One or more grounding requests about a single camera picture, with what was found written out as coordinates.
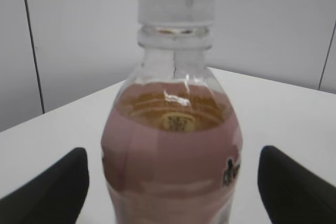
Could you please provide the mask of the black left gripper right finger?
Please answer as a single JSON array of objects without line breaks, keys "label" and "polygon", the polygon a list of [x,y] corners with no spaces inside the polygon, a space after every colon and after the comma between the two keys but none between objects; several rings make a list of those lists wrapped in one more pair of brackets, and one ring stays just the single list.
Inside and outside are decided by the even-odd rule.
[{"label": "black left gripper right finger", "polygon": [[271,223],[335,223],[335,186],[274,146],[260,152],[257,185]]}]

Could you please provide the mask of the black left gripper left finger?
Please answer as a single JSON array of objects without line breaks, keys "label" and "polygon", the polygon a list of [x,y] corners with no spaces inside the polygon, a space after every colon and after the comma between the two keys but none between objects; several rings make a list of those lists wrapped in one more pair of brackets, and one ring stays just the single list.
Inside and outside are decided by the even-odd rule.
[{"label": "black left gripper left finger", "polygon": [[1,199],[1,223],[76,223],[89,189],[87,152],[71,150]]}]

